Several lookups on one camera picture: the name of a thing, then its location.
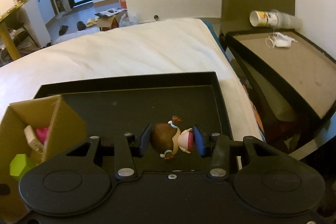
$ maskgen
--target table leg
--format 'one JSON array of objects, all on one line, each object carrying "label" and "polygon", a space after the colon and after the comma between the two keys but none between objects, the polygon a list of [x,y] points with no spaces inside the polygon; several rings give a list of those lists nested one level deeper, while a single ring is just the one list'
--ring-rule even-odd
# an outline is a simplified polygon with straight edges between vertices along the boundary
[{"label": "table leg", "polygon": [[13,60],[17,60],[21,58],[21,55],[19,54],[19,51],[15,47],[13,40],[9,36],[6,24],[4,22],[0,23],[0,37],[2,41],[4,42],[6,49],[8,50],[8,53],[11,56],[11,58]]}]

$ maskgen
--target white sheet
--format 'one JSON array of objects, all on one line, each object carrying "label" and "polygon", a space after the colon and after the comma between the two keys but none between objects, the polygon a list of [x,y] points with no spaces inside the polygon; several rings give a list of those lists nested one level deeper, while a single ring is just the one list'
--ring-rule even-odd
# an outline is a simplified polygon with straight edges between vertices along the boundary
[{"label": "white sheet", "polygon": [[43,84],[101,77],[215,71],[235,140],[261,139],[248,97],[208,27],[174,19],[71,39],[0,68],[0,117]]}]

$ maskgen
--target white face mask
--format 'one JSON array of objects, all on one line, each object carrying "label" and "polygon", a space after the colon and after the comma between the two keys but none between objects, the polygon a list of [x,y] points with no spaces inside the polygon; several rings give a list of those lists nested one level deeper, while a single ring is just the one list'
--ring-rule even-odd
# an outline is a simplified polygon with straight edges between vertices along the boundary
[{"label": "white face mask", "polygon": [[[272,42],[273,47],[270,47],[267,43],[267,41],[270,40]],[[280,32],[275,32],[272,35],[270,35],[268,38],[265,40],[266,45],[269,48],[274,48],[275,46],[277,47],[285,47],[289,48],[292,44],[292,42],[297,42],[294,38],[291,38],[289,36],[286,36]]]}]

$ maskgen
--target green block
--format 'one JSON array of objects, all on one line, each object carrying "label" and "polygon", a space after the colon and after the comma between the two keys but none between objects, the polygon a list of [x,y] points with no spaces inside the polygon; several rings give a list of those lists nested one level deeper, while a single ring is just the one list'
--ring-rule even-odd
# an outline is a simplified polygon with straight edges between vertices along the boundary
[{"label": "green block", "polygon": [[26,154],[17,154],[9,165],[9,174],[19,181],[25,173],[34,168],[34,163]]}]

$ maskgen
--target pink object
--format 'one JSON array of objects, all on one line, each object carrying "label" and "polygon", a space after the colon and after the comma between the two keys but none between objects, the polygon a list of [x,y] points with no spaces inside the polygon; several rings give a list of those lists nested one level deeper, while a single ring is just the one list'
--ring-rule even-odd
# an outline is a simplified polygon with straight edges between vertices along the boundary
[{"label": "pink object", "polygon": [[47,138],[47,133],[48,133],[49,128],[45,127],[45,128],[37,128],[36,129],[36,136],[38,138],[38,140],[44,144],[46,138]]}]

